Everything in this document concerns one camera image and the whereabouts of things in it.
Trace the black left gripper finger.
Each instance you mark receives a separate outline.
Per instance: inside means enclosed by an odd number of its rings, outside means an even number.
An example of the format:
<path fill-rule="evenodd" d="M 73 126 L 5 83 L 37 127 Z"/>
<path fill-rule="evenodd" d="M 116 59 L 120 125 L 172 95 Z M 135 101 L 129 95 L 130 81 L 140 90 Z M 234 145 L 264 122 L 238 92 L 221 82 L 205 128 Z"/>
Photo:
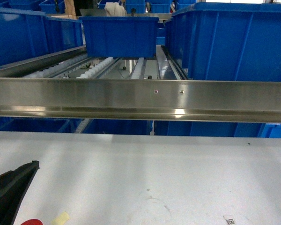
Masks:
<path fill-rule="evenodd" d="M 0 225 L 14 224 L 38 169 L 39 161 L 32 161 L 0 175 Z"/>

